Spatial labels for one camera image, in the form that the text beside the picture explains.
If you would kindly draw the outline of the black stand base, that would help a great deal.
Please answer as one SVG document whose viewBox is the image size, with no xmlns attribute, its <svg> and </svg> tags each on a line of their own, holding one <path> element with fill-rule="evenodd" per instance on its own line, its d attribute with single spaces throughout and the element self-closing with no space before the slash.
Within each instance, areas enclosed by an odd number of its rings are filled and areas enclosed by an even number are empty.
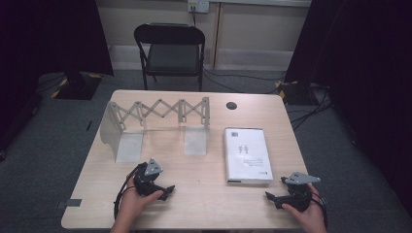
<svg viewBox="0 0 412 233">
<path fill-rule="evenodd" d="M 286 105 L 291 106 L 319 106 L 320 103 L 315 96 L 311 85 L 307 83 L 276 82 L 278 95 L 283 99 Z"/>
<path fill-rule="evenodd" d="M 64 79 L 51 95 L 55 99 L 91 100 L 102 81 L 98 74 L 65 72 Z"/>
</svg>

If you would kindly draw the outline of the black curtain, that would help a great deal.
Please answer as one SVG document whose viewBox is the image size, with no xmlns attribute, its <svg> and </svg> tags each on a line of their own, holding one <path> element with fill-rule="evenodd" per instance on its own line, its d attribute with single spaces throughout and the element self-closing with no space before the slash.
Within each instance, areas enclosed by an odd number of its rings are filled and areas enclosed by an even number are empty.
<svg viewBox="0 0 412 233">
<path fill-rule="evenodd" d="M 96 0 L 0 0 L 0 153 L 54 72 L 113 73 Z"/>
<path fill-rule="evenodd" d="M 412 215 L 412 0 L 312 0 L 286 80 L 329 87 Z"/>
</svg>

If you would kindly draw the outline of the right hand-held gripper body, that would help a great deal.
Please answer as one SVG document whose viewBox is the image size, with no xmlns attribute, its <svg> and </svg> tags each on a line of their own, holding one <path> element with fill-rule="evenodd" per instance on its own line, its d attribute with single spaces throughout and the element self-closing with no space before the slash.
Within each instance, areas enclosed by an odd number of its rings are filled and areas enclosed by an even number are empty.
<svg viewBox="0 0 412 233">
<path fill-rule="evenodd" d="M 311 199 L 312 191 L 309 188 L 309 183 L 319 183 L 320 178 L 303 174 L 300 172 L 294 172 L 284 183 L 287 186 L 288 195 L 278 196 L 277 202 L 274 203 L 277 209 L 282 209 L 283 204 L 289 204 L 300 212 L 304 212 L 308 209 Z"/>
</svg>

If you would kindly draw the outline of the expandable metal bookend rack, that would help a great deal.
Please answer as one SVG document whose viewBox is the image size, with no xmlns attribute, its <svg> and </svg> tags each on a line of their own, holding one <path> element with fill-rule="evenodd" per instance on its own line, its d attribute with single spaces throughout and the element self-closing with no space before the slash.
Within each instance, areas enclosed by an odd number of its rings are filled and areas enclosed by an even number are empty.
<svg viewBox="0 0 412 233">
<path fill-rule="evenodd" d="M 179 127 L 188 122 L 190 115 L 200 117 L 200 126 L 185 126 L 184 154 L 206 155 L 210 127 L 210 103 L 208 97 L 192 105 L 186 99 L 169 104 L 159 98 L 151 106 L 136 101 L 128 110 L 110 101 L 100 124 L 100 139 L 108 144 L 117 163 L 138 162 L 144 142 L 149 132 L 147 118 L 166 118 L 174 114 Z"/>
</svg>

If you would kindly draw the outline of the person's left hand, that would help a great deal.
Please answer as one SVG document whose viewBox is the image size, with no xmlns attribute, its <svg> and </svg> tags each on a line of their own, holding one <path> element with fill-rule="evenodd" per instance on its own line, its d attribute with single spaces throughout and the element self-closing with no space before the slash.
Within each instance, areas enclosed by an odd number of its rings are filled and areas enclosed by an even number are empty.
<svg viewBox="0 0 412 233">
<path fill-rule="evenodd" d="M 134 182 L 129 181 L 120 201 L 116 223 L 119 223 L 121 226 L 130 227 L 134 220 L 144 211 L 145 207 L 157 200 L 162 194 L 163 191 L 158 190 L 149 196 L 141 196 L 137 192 Z"/>
</svg>

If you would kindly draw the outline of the grey tape strip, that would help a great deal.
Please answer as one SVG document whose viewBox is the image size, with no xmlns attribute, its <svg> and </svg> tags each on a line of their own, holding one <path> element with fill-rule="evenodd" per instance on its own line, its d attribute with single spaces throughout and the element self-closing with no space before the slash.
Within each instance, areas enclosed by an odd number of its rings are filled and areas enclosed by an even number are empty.
<svg viewBox="0 0 412 233">
<path fill-rule="evenodd" d="M 64 210 L 67 207 L 80 207 L 82 203 L 81 199 L 67 199 L 57 203 L 56 207 L 60 210 Z"/>
</svg>

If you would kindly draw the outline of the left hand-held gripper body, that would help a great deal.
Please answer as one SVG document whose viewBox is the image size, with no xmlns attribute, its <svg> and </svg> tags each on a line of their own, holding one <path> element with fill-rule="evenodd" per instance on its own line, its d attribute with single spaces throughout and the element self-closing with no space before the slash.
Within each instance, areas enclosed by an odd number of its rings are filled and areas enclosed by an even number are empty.
<svg viewBox="0 0 412 233">
<path fill-rule="evenodd" d="M 155 180 L 162 171 L 163 169 L 153 158 L 148 162 L 140 163 L 133 178 L 137 192 L 140 195 L 148 196 L 158 190 L 164 190 L 163 187 L 155 184 Z"/>
</svg>

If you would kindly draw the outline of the white wall socket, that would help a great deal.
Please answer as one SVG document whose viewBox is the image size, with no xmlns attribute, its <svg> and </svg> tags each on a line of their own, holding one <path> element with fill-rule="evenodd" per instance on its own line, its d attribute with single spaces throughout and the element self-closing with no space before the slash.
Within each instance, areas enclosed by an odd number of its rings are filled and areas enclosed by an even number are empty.
<svg viewBox="0 0 412 233">
<path fill-rule="evenodd" d="M 188 0 L 188 12 L 189 13 L 209 13 L 210 3 L 204 0 Z"/>
</svg>

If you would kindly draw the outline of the person's right hand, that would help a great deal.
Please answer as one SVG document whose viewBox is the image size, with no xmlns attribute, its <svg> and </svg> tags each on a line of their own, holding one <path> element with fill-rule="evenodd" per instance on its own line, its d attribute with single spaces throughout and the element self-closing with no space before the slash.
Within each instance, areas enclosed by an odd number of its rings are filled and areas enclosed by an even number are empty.
<svg viewBox="0 0 412 233">
<path fill-rule="evenodd" d="M 322 224 L 324 227 L 326 227 L 325 215 L 323 208 L 321 207 L 319 192 L 311 183 L 309 183 L 308 186 L 312 191 L 312 200 L 306 211 L 300 212 L 289 204 L 283 204 L 282 207 L 297 220 L 302 229 L 305 225 Z"/>
</svg>

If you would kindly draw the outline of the black folding chair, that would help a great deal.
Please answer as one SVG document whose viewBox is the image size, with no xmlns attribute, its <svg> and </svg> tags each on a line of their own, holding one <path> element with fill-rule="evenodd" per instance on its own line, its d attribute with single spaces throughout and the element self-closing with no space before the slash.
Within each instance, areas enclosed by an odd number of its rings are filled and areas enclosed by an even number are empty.
<svg viewBox="0 0 412 233">
<path fill-rule="evenodd" d="M 205 35 L 193 25 L 144 23 L 134 30 L 139 48 L 143 83 L 147 76 L 197 77 L 202 90 Z"/>
</svg>

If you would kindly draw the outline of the white book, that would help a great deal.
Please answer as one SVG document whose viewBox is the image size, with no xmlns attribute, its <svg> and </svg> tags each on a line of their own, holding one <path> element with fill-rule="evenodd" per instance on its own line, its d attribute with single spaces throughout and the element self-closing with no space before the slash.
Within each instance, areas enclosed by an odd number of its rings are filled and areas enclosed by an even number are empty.
<svg viewBox="0 0 412 233">
<path fill-rule="evenodd" d="M 230 184 L 269 184 L 272 169 L 261 128 L 227 127 L 223 133 L 226 181 Z"/>
</svg>

